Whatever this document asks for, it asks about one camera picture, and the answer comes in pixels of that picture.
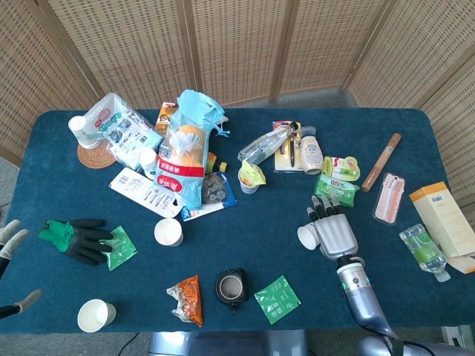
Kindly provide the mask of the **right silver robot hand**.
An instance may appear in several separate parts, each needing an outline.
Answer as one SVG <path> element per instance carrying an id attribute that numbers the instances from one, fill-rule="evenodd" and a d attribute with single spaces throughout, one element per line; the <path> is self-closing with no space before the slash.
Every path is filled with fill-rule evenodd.
<path id="1" fill-rule="evenodd" d="M 336 195 L 311 197 L 313 207 L 307 209 L 316 232 L 317 245 L 324 256 L 336 261 L 343 256 L 356 256 L 358 243 Z"/>

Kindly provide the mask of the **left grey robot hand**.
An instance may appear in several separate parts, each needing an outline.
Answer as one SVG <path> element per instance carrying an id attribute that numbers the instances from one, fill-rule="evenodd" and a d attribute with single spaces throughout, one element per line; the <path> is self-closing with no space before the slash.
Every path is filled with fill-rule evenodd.
<path id="1" fill-rule="evenodd" d="M 20 221 L 12 220 L 1 230 L 1 277 L 12 260 L 13 253 L 25 241 L 29 231 L 19 229 Z M 23 300 L 1 307 L 1 319 L 21 314 L 30 308 L 42 295 L 41 289 L 29 293 Z"/>

